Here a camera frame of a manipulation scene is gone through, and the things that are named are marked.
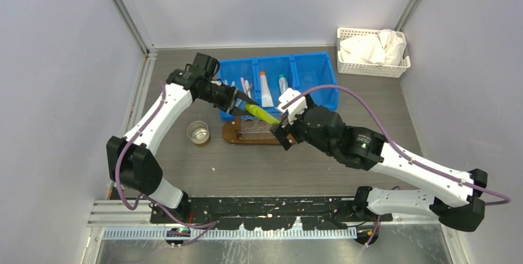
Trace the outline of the brown wooden oval tray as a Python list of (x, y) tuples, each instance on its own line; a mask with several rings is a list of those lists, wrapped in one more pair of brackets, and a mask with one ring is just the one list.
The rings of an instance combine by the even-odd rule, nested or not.
[(222, 128), (222, 138), (230, 144), (279, 145), (270, 131), (271, 125), (252, 117), (236, 117)]

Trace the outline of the clear textured toothbrush holder rack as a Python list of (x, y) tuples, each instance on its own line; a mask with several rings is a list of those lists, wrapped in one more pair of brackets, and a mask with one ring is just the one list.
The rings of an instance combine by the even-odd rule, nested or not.
[(275, 140), (270, 132), (271, 124), (253, 116), (236, 117), (235, 124), (239, 139)]

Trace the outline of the yellow-green toothpaste tube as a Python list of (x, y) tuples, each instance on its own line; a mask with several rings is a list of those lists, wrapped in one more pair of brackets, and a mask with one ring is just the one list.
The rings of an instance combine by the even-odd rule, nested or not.
[(268, 113), (266, 110), (264, 110), (262, 107), (258, 105), (246, 103), (245, 110), (252, 116), (257, 117), (271, 125), (278, 124), (280, 122), (280, 119), (277, 119), (276, 117), (272, 116), (270, 113)]

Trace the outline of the white toothpaste tube green cap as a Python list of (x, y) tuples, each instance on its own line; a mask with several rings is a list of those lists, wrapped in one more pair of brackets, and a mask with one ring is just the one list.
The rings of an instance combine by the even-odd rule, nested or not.
[(284, 94), (286, 92), (286, 90), (289, 88), (289, 84), (288, 84), (288, 81), (287, 81), (287, 78), (285, 77), (285, 75), (283, 75), (283, 74), (279, 75), (278, 83), (279, 83), (280, 93)]

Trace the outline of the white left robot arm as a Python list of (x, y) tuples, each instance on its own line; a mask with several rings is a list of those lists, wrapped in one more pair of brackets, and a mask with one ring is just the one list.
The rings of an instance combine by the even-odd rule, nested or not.
[(155, 153), (176, 119), (197, 99), (232, 116), (248, 115), (236, 102), (254, 101), (237, 87), (216, 81), (219, 67), (218, 59), (198, 52), (192, 63), (170, 73), (158, 99), (138, 124), (124, 136), (108, 140), (109, 177), (121, 198), (123, 188), (131, 188), (165, 206), (172, 222), (182, 223), (188, 218), (189, 207), (182, 202), (184, 191), (163, 177)]

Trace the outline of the silver metal cup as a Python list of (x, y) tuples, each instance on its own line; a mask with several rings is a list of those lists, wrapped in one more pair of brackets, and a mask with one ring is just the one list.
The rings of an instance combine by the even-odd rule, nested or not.
[(206, 146), (210, 140), (208, 125), (203, 121), (194, 121), (187, 127), (187, 136), (195, 146)]

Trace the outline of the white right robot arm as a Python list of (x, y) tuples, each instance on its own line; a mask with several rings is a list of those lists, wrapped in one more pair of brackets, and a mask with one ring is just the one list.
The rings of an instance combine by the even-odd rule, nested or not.
[(486, 187), (487, 172), (460, 171), (431, 162), (386, 140), (369, 128), (346, 125), (340, 115), (317, 105), (311, 96), (298, 98), (287, 89), (278, 99), (277, 109), (286, 118), (271, 128), (285, 150), (292, 143), (306, 142), (346, 167), (392, 176), (416, 187), (415, 190), (383, 190), (360, 186), (352, 213), (360, 221), (374, 215), (405, 213), (436, 218), (459, 231), (475, 231), (485, 217), (482, 191), (466, 186)]

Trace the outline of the white toothpaste tube orange cap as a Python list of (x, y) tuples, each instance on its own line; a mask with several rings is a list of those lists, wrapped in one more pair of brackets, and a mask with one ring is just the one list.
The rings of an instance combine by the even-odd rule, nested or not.
[(270, 93), (268, 80), (267, 80), (265, 72), (260, 72), (259, 78), (260, 78), (260, 91), (261, 91), (262, 107), (273, 107), (274, 106), (273, 98)]

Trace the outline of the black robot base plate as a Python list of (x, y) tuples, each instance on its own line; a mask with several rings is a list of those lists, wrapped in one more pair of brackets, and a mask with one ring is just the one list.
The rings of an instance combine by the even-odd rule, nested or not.
[(288, 230), (301, 225), (306, 231), (338, 230), (376, 220), (391, 221), (392, 215), (373, 215), (354, 204), (352, 197), (189, 197), (178, 208), (162, 210), (150, 203), (151, 223), (212, 226), (217, 230)]

